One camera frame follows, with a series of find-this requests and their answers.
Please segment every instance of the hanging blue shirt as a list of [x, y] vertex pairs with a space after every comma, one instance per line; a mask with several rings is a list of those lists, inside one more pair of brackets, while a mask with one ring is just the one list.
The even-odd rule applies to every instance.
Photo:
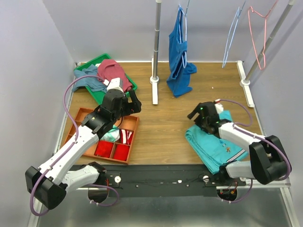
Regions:
[[183, 41], [182, 25], [182, 8], [179, 7], [174, 30], [169, 35], [169, 69], [171, 74], [166, 81], [175, 97], [180, 97], [193, 89], [189, 87], [190, 74], [197, 72], [194, 64], [186, 62], [187, 41]]

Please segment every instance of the white pole base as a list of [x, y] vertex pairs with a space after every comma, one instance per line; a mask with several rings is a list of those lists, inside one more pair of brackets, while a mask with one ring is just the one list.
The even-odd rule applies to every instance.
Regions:
[[238, 68], [238, 72], [240, 75], [240, 85], [243, 88], [244, 94], [245, 94], [245, 98], [246, 98], [246, 102], [248, 107], [255, 107], [254, 101], [252, 99], [251, 96], [251, 92], [250, 92], [250, 81], [245, 81], [246, 75], [245, 75], [245, 71], [243, 68], [243, 62], [242, 61], [237, 61], [237, 68]]
[[150, 83], [152, 84], [152, 104], [158, 105], [158, 83], [159, 77], [153, 78], [153, 58], [151, 59], [151, 78]]

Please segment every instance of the clothes hanger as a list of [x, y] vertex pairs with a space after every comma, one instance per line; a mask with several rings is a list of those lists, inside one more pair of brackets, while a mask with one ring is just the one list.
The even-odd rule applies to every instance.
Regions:
[[[252, 6], [250, 6], [250, 8], [248, 9], [248, 23], [250, 25], [250, 36], [251, 36], [252, 45], [253, 45], [253, 48], [254, 48], [254, 51], [255, 51], [256, 59], [257, 59], [257, 62], [258, 62], [260, 70], [263, 70], [266, 67], [266, 58], [265, 58], [264, 51], [265, 51], [265, 48], [266, 48], [267, 19], [269, 17], [270, 12], [273, 10], [273, 8], [276, 6], [277, 3], [278, 3], [278, 0], [276, 0], [276, 2], [274, 3], [274, 5], [272, 6], [272, 8], [269, 10], [269, 12], [265, 16], [263, 16], [260, 13], [258, 13], [257, 11], [255, 11]], [[252, 13], [256, 13], [257, 15], [259, 15], [260, 17], [262, 17], [262, 18], [265, 19], [265, 22], [264, 22], [264, 44], [263, 44], [263, 51], [262, 51], [262, 55], [263, 55], [263, 59], [264, 59], [263, 67], [261, 67], [261, 64], [259, 62], [257, 50], [256, 50], [256, 47], [255, 47], [254, 38], [253, 38], [253, 35], [252, 35], [251, 23], [250, 23], [250, 11]]]
[[[227, 41], [226, 41], [226, 46], [225, 46], [224, 57], [223, 57], [222, 68], [224, 68], [225, 65], [226, 65], [227, 58], [228, 58], [228, 53], [229, 53], [229, 50], [231, 49], [233, 37], [234, 37], [234, 35], [235, 35], [236, 29], [237, 29], [237, 26], [238, 26], [238, 21], [239, 21], [239, 18], [240, 18], [240, 15], [241, 15], [241, 12], [242, 12], [242, 10], [243, 10], [243, 7], [244, 7], [245, 3], [246, 3], [246, 0], [244, 1], [243, 6], [242, 6], [241, 9], [240, 9], [240, 7], [238, 7], [237, 12], [236, 12], [236, 14], [235, 14], [235, 16], [234, 16], [234, 18], [233, 18], [231, 28], [229, 29], [228, 36], [227, 36]], [[230, 37], [230, 35], [231, 35], [232, 26], [233, 26], [233, 23], [235, 22], [235, 19], [237, 19], [237, 21], [236, 21], [235, 27], [234, 27], [234, 29], [233, 29], [232, 38], [231, 38], [231, 40], [230, 40], [229, 47], [228, 47], [228, 49], [227, 49], [228, 41], [229, 41], [229, 39], [230, 39], [229, 37]]]
[[[187, 41], [187, 10], [188, 10], [189, 3], [190, 3], [190, 0], [188, 0], [188, 2], [187, 2], [187, 7], [186, 7], [185, 13], [184, 13], [183, 9], [181, 9], [181, 12], [185, 17], [185, 41]], [[184, 51], [184, 57], [182, 55], [182, 64], [183, 64], [183, 68], [185, 68], [187, 66], [186, 51]]]

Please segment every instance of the blue hanger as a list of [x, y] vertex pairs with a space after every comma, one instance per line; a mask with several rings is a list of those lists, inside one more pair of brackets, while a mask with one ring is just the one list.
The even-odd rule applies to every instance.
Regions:
[[[185, 41], [187, 41], [187, 10], [188, 10], [188, 6], [189, 6], [189, 2], [190, 0], [188, 0], [187, 3], [187, 7], [186, 7], [186, 11], [184, 13], [182, 7], [179, 5], [179, 8], [181, 8], [181, 12], [185, 17]], [[185, 68], [187, 66], [187, 55], [186, 55], [186, 51], [184, 51], [184, 57], [182, 55], [182, 64], [183, 64], [183, 68]]]
[[246, 0], [244, 1], [244, 4], [243, 4], [243, 6], [242, 6], [241, 9], [240, 9], [240, 7], [238, 7], [238, 10], [237, 10], [237, 12], [236, 12], [236, 14], [235, 14], [235, 17], [233, 18], [232, 25], [233, 25], [233, 23], [235, 22], [235, 19], [236, 19], [236, 18], [237, 18], [237, 21], [236, 21], [236, 24], [235, 24], [235, 28], [233, 29], [232, 38], [231, 38], [231, 40], [230, 40], [229, 47], [228, 47], [228, 49], [227, 49], [229, 37], [230, 37], [230, 35], [231, 35], [232, 25], [231, 25], [231, 28], [229, 29], [229, 33], [228, 33], [228, 37], [227, 37], [227, 41], [226, 41], [226, 46], [225, 46], [224, 57], [223, 57], [222, 68], [224, 68], [225, 65], [226, 65], [227, 58], [228, 58], [228, 53], [229, 53], [229, 50], [231, 49], [233, 37], [234, 37], [234, 35], [235, 35], [236, 29], [237, 29], [237, 25], [238, 25], [238, 21], [239, 21], [239, 18], [240, 18], [240, 15], [241, 15], [241, 12], [242, 12], [242, 10], [243, 10], [243, 7], [244, 7], [245, 3], [246, 3]]

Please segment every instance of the screw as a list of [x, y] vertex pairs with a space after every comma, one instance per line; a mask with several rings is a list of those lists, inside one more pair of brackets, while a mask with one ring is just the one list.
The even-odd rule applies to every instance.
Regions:
[[120, 183], [121, 182], [121, 177], [120, 176], [116, 176], [115, 177], [115, 182], [116, 183]]
[[203, 181], [205, 182], [205, 183], [207, 183], [207, 182], [209, 182], [209, 177], [208, 176], [203, 176]]

